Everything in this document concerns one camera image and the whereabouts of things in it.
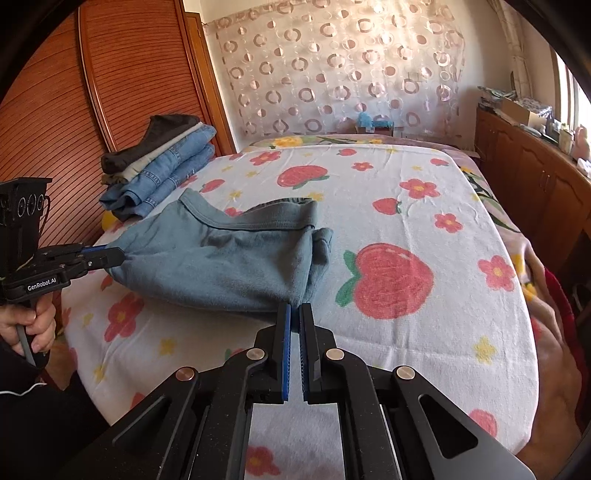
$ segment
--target blue gripper pad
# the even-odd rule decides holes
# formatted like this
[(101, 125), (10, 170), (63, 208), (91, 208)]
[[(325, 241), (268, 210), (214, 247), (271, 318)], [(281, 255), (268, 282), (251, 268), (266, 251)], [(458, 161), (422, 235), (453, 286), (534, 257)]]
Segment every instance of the blue gripper pad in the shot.
[(306, 364), (308, 354), (306, 348), (306, 335), (304, 327), (304, 316), (300, 315), (300, 311), (294, 309), (293, 315), (297, 315), (296, 319), (300, 322), (300, 367), (301, 367), (301, 392), (304, 397), (304, 401), (308, 401), (308, 392), (310, 380), (308, 378), (308, 365)]
[(290, 395), (290, 360), (291, 360), (291, 308), (285, 309), (285, 325), (283, 331), (283, 383), (281, 385), (281, 398), (287, 401)]

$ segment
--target black sleeve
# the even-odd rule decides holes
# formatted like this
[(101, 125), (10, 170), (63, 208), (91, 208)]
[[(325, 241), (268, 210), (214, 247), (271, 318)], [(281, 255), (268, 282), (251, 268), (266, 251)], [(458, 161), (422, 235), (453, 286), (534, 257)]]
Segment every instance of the black sleeve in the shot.
[(34, 367), (0, 338), (0, 391), (24, 392), (35, 383), (48, 360), (49, 354), (45, 355), (42, 365)]
[[(38, 374), (0, 346), (0, 390), (21, 393)], [(0, 479), (51, 479), (108, 427), (77, 373), (64, 391), (44, 385), (22, 397), (0, 395)]]

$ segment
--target metal screw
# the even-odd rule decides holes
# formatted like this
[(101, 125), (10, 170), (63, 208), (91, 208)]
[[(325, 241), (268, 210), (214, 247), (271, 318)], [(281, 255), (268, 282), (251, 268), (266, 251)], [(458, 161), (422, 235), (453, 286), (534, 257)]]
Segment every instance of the metal screw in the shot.
[(191, 380), (195, 376), (195, 370), (191, 367), (181, 367), (177, 370), (175, 377), (181, 382)]
[(330, 350), (326, 351), (326, 356), (331, 360), (342, 360), (345, 358), (345, 352), (343, 352), (340, 348), (331, 348)]
[(260, 360), (265, 356), (265, 351), (260, 348), (251, 348), (246, 352), (246, 356), (251, 360)]
[(406, 365), (398, 367), (396, 369), (396, 374), (403, 380), (412, 380), (414, 378), (414, 370)]

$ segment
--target person's hand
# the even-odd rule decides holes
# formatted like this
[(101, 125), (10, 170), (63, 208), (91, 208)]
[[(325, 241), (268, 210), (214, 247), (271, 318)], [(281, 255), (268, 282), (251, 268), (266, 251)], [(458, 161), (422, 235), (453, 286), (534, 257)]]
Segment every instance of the person's hand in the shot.
[(51, 302), (51, 293), (37, 300), (35, 310), (21, 305), (0, 306), (0, 336), (19, 355), (24, 356), (18, 341), (16, 325), (24, 325), (28, 335), (35, 338), (31, 344), (33, 353), (48, 352), (56, 339), (56, 308)]

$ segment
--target red flower print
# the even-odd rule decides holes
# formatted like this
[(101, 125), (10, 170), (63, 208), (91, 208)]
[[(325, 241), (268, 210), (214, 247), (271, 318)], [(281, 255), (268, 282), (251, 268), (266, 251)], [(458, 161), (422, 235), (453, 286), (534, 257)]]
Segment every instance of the red flower print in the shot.
[(256, 157), (252, 157), (250, 161), (255, 167), (258, 167), (259, 165), (263, 165), (263, 163), (267, 163), (268, 161), (278, 160), (280, 156), (281, 152), (275, 150), (273, 152), (263, 152)]
[(292, 187), (294, 190), (302, 188), (309, 181), (326, 180), (329, 171), (318, 165), (302, 165), (288, 168), (277, 177), (280, 187)]
[(143, 393), (140, 392), (136, 392), (134, 397), (131, 399), (131, 405), (129, 406), (130, 410), (133, 410), (133, 408), (139, 403), (141, 402), (146, 396)]
[(100, 290), (103, 291), (105, 288), (110, 287), (113, 284), (113, 277), (107, 275), (103, 278), (103, 281), (100, 283)]
[(241, 210), (236, 210), (234, 207), (230, 207), (224, 210), (224, 213), (226, 215), (229, 215), (231, 217), (237, 217), (238, 215), (240, 215), (241, 213), (243, 213), (243, 211)]
[(492, 413), (477, 408), (476, 410), (472, 410), (468, 416), (480, 425), (482, 430), (488, 432), (488, 435), (496, 438), (498, 427), (496, 425), (496, 418)]
[(199, 193), (211, 192), (212, 190), (217, 189), (220, 185), (223, 185), (224, 183), (226, 183), (226, 181), (221, 179), (208, 181), (207, 183), (203, 184), (201, 190), (199, 190)]
[(438, 167), (447, 167), (449, 165), (448, 161), (442, 160), (441, 158), (432, 158), (431, 163)]
[(185, 179), (184, 182), (182, 182), (181, 185), (178, 186), (178, 188), (183, 189), (185, 188), (187, 185), (192, 184), (195, 180), (197, 180), (197, 176), (196, 175), (191, 175), (190, 177), (187, 177)]
[(246, 471), (254, 476), (279, 475), (281, 470), (273, 463), (273, 454), (267, 447), (251, 447), (246, 450)]
[(436, 190), (437, 185), (430, 181), (422, 182), (419, 179), (410, 179), (400, 182), (404, 190), (408, 190), (408, 196), (412, 199), (423, 199), (425, 197), (439, 197), (440, 193)]
[(365, 171), (365, 170), (370, 170), (373, 167), (374, 166), (371, 163), (364, 161), (364, 162), (355, 162), (351, 168), (354, 170)]
[(542, 335), (542, 327), (540, 321), (535, 317), (530, 317), (531, 330), (534, 332), (534, 342), (538, 343)]
[(107, 315), (110, 325), (105, 331), (105, 342), (111, 342), (117, 335), (129, 337), (135, 331), (135, 318), (143, 308), (143, 299), (133, 292), (115, 303)]
[(357, 150), (353, 150), (353, 148), (343, 148), (342, 150), (339, 150), (339, 153), (337, 153), (337, 155), (340, 155), (341, 157), (350, 157), (351, 155), (355, 155), (357, 153)]
[(372, 203), (374, 208), (384, 215), (400, 213), (400, 202), (397, 199), (379, 199)]
[(357, 255), (346, 251), (345, 265), (353, 274), (336, 296), (345, 307), (357, 308), (377, 320), (397, 319), (423, 306), (433, 288), (433, 272), (411, 252), (390, 244), (372, 244)]
[(68, 323), (70, 323), (70, 313), (72, 313), (72, 307), (66, 308), (61, 313), (61, 324), (64, 327), (67, 327), (68, 326)]
[(456, 216), (453, 213), (446, 213), (445, 215), (437, 213), (435, 215), (435, 226), (437, 228), (444, 228), (449, 233), (456, 233), (464, 228), (464, 226), (456, 220)]
[(503, 257), (495, 255), (491, 261), (479, 260), (478, 268), (486, 274), (486, 284), (491, 290), (504, 288), (506, 291), (513, 291), (515, 288), (515, 270), (503, 260)]
[(78, 370), (78, 353), (76, 353), (75, 348), (70, 348), (70, 357), (72, 358), (72, 362), (74, 363), (74, 369)]

